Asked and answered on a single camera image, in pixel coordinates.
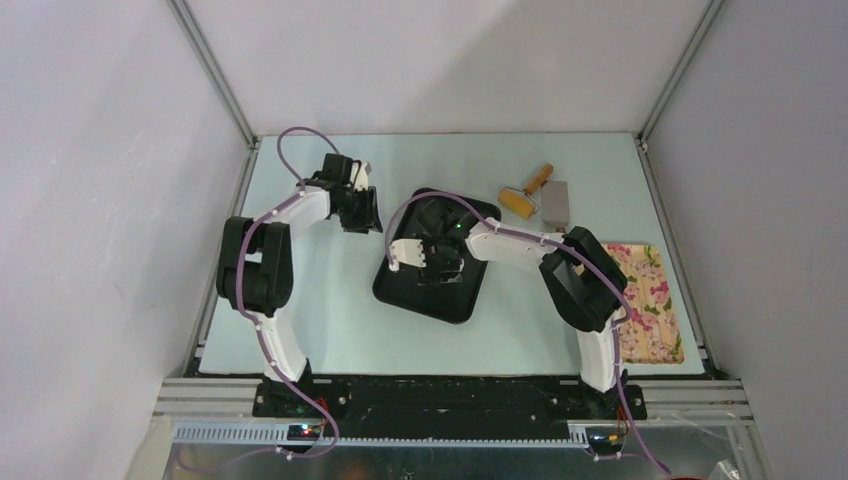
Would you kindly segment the black baking tray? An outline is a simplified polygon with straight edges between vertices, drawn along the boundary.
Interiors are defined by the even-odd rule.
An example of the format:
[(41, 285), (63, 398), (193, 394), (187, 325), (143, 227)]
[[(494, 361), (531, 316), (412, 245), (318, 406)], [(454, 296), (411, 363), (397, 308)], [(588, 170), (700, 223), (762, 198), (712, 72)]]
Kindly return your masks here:
[[(478, 223), (475, 213), (501, 220), (499, 207), (492, 203), (458, 196), (436, 195), (432, 188), (420, 188), (398, 207), (390, 219), (391, 239), (418, 239), (420, 234), (454, 234), (466, 239)], [(383, 260), (372, 291), (383, 303), (425, 315), (450, 324), (470, 319), (486, 273), (487, 263), (471, 256), (467, 249), (460, 282), (419, 282), (419, 268), (402, 265), (398, 272), (389, 270)]]

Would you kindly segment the wooden dough roller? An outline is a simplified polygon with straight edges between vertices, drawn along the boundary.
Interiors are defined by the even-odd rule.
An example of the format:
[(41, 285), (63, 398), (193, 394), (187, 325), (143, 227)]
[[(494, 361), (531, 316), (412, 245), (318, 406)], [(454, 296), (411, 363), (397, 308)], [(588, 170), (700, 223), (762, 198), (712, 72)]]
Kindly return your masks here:
[(498, 203), (518, 217), (529, 220), (538, 210), (534, 195), (549, 180), (554, 166), (545, 164), (520, 188), (504, 187), (497, 196)]

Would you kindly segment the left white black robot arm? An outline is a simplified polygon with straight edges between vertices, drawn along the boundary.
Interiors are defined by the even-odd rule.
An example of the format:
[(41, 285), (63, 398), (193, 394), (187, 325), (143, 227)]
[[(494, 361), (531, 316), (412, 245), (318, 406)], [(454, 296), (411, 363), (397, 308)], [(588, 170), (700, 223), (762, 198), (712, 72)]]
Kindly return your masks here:
[(285, 382), (277, 402), (292, 416), (308, 414), (316, 403), (315, 388), (300, 379), (309, 361), (284, 311), (294, 290), (293, 241), (333, 216), (347, 233), (381, 233), (370, 173), (367, 161), (328, 153), (322, 168), (281, 204), (257, 218), (233, 216), (224, 225), (217, 294), (253, 325), (264, 375)]

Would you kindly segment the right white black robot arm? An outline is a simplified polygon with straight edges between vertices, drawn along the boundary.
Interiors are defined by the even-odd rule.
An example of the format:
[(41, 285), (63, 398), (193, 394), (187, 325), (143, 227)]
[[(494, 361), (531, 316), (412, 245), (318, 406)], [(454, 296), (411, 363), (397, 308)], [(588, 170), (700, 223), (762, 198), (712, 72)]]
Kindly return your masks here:
[(556, 312), (576, 332), (585, 411), (606, 418), (622, 403), (620, 356), (613, 328), (625, 306), (628, 280), (595, 236), (583, 227), (549, 234), (471, 214), (431, 226), (388, 246), (391, 270), (416, 269), (422, 285), (461, 280), (471, 261), (495, 262), (540, 274)]

